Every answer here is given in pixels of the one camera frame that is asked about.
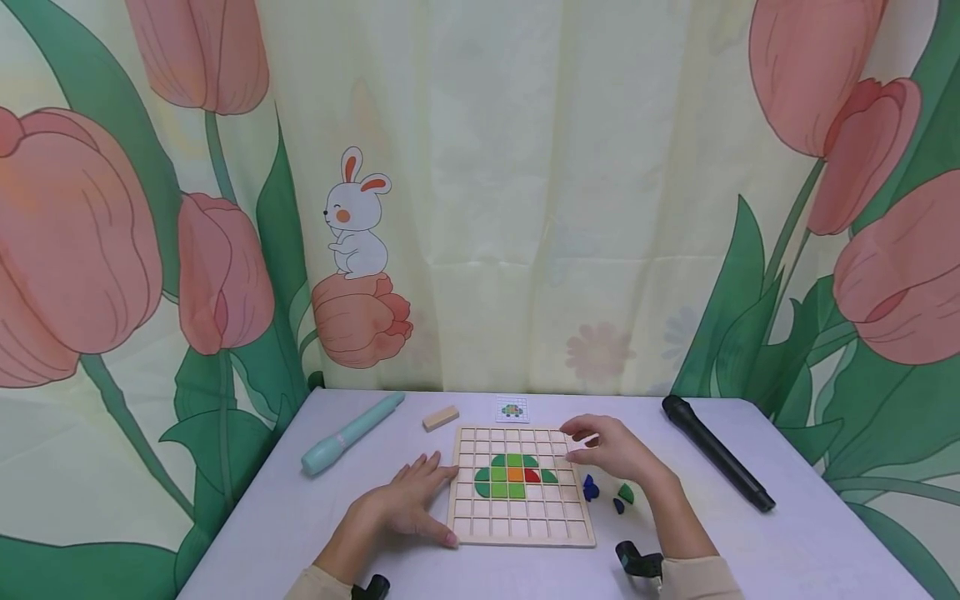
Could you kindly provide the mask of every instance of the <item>black clip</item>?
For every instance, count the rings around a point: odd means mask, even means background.
[[[370,584],[366,589],[360,586],[353,586],[350,591],[352,600],[383,600],[390,591],[390,582],[383,575],[373,575],[370,578]]]
[[[655,552],[642,556],[632,541],[622,541],[616,545],[616,558],[620,559],[620,564],[628,575],[646,579],[663,576],[663,555]]]

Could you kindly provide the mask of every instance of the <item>teal marker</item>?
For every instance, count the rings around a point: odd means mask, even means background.
[[[317,475],[337,462],[337,459],[347,448],[393,413],[406,396],[403,392],[393,392],[374,404],[373,408],[354,419],[339,432],[321,440],[317,445],[307,450],[303,458],[300,459],[300,463],[303,464],[303,472],[311,476]]]

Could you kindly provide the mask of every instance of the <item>rabbit ear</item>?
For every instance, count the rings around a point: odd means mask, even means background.
[[[344,152],[340,159],[340,175],[344,178],[344,183],[352,183],[353,178],[360,172],[360,165],[363,164],[363,155],[356,146],[350,146]]]
[[[382,173],[367,175],[363,181],[360,181],[360,191],[366,192],[373,190],[374,194],[386,194],[390,191],[390,178]]]

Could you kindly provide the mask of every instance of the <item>hand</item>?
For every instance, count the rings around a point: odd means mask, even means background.
[[[367,492],[361,500],[375,507],[389,529],[456,548],[456,535],[430,516],[426,507],[440,486],[456,477],[459,470],[459,467],[440,467],[440,452],[434,452],[429,460],[426,454],[421,454],[413,465],[404,465],[393,481]]]
[[[566,460],[577,465],[600,467],[610,475],[637,482],[642,488],[673,472],[643,442],[613,417],[581,415],[560,426],[574,442],[590,436],[587,447],[567,453]]]

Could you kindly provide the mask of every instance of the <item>white rabbit cartoon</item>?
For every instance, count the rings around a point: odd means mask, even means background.
[[[337,273],[346,279],[376,275],[387,267],[387,247],[371,229],[380,222],[382,209],[380,194],[390,191],[390,179],[374,173],[359,183],[354,182],[363,155],[356,146],[350,146],[340,160],[340,174],[344,179],[326,196],[324,218],[337,242],[327,247],[333,250]]]

